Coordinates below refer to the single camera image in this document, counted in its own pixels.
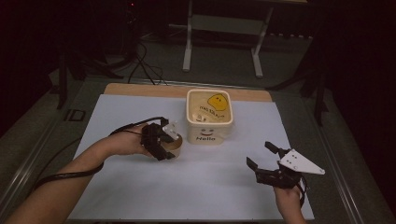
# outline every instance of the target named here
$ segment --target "yellow container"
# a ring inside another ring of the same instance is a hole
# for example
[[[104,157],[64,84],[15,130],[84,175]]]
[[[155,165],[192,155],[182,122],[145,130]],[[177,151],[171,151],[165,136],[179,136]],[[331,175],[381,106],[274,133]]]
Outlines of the yellow container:
[[[219,145],[231,133],[233,109],[227,91],[190,90],[186,111],[191,144]]]

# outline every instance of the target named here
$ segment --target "cartoon face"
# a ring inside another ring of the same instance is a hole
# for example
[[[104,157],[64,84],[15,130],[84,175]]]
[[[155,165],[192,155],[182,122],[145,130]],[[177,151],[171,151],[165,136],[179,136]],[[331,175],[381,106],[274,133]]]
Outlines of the cartoon face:
[[[211,136],[213,135],[214,130],[213,129],[201,129],[200,134],[203,136]]]
[[[225,110],[228,106],[227,99],[222,94],[216,94],[207,100],[207,103],[213,106],[216,110]]]

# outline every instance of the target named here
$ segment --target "hand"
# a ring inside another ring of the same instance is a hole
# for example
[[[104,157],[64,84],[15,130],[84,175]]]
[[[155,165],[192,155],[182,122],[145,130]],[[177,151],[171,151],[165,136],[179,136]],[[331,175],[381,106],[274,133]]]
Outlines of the hand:
[[[276,205],[286,223],[305,223],[300,207],[300,190],[274,187]]]
[[[143,127],[146,125],[147,123],[126,129],[125,132],[114,133],[96,142],[92,146],[106,148],[108,157],[112,155],[134,154],[143,154],[152,157],[151,154],[140,145],[140,140],[142,138],[140,134],[142,133]]]

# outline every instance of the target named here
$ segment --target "gray floor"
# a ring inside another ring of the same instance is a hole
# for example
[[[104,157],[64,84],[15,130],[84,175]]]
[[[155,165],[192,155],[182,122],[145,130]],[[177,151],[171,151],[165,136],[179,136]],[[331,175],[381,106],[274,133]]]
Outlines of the gray floor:
[[[254,76],[249,48],[219,48],[197,42],[192,49],[189,73],[181,70],[184,46],[177,41],[143,41],[148,49],[145,62],[160,67],[162,78],[168,85],[220,85],[263,90],[293,75],[310,40],[267,37],[260,54],[264,72],[262,79]],[[138,49],[143,55],[143,47]],[[124,76],[123,80],[109,79],[94,72],[83,82],[69,78],[69,96],[63,110],[56,110],[57,95],[48,93],[2,137],[1,218],[23,200],[51,156],[84,134],[96,100],[106,84],[127,82],[134,67],[135,63],[116,71]],[[156,67],[152,69],[160,74]],[[152,78],[158,79],[152,71],[148,72]],[[50,76],[56,82],[57,71]],[[149,83],[141,68],[135,71],[131,82]],[[308,197],[316,217],[310,223],[396,223],[332,100],[332,93],[326,91],[325,104],[329,111],[322,114],[324,126],[320,128],[313,119],[314,99],[302,98],[298,93],[301,84],[296,83],[271,94],[290,144],[318,164],[324,164],[323,168],[329,171],[325,176],[306,176],[310,186]],[[64,120],[68,109],[85,111],[86,118],[81,122]],[[57,157],[42,176],[52,174],[68,163],[77,146],[78,143],[73,144]],[[32,152],[36,151],[40,154],[35,158]],[[26,162],[27,158],[35,159],[35,162]]]

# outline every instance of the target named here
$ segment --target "white paper sheet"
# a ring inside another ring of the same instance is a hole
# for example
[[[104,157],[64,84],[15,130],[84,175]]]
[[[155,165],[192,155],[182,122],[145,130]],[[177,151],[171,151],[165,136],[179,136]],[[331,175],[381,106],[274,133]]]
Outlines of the white paper sheet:
[[[233,132],[222,145],[186,140],[183,98],[101,95],[76,156],[115,129],[152,117],[176,120],[183,137],[179,158],[114,156],[96,174],[70,219],[104,220],[265,220],[281,219],[272,187],[256,183],[250,157],[267,170],[278,168],[270,141],[289,148],[275,103],[232,101]],[[306,219],[313,219],[306,199]]]

